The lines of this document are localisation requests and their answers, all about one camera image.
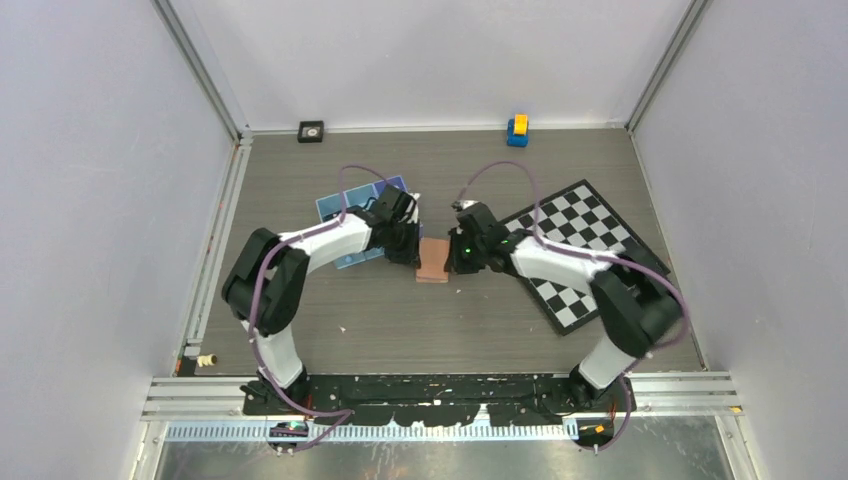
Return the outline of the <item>orange leather card holder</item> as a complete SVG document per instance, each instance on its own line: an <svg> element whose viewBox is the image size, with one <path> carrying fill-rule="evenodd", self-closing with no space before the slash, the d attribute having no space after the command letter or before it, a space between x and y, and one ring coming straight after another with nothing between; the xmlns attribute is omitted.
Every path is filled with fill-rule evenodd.
<svg viewBox="0 0 848 480"><path fill-rule="evenodd" d="M420 266L416 270L417 283L443 284L449 281L445 270L450 251L450 242L445 239L424 237L420 241Z"/></svg>

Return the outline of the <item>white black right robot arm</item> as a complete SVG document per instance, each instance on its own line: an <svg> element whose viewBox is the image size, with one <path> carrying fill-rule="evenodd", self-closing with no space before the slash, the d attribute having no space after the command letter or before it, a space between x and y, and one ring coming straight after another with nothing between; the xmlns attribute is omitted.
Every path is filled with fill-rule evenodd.
<svg viewBox="0 0 848 480"><path fill-rule="evenodd" d="M489 269L569 287L593 300L604 334L569 375L572 400L584 410L605 403L610 385L685 316L679 292L636 248L618 254L572 247L533 230L511 230L482 202L460 200L452 207L458 225L449 232L446 271Z"/></svg>

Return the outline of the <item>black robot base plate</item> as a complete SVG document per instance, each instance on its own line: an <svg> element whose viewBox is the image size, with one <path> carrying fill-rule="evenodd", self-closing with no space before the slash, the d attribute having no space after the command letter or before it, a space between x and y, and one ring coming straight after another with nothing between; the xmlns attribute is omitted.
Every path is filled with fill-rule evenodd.
<svg viewBox="0 0 848 480"><path fill-rule="evenodd" d="M544 426L575 413L597 414L608 420L633 411L628 384L613 383L601 394L589 394L566 376L553 374L421 374L312 375L296 386L293 408L265 380L240 388L248 416L299 413L320 415L315 422L330 426L383 427L466 426L478 415L491 425Z"/></svg>

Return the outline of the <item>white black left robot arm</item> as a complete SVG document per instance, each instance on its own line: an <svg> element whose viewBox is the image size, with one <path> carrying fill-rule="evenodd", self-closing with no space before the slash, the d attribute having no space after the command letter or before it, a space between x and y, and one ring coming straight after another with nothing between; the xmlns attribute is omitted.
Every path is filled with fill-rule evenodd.
<svg viewBox="0 0 848 480"><path fill-rule="evenodd" d="M221 288L222 300L241 321L259 352L258 373L268 400L280 412L298 412L307 398L306 367L291 324L307 276L347 255L381 249L392 263L420 265L419 196L388 184L370 203L347 208L309 229L255 230Z"/></svg>

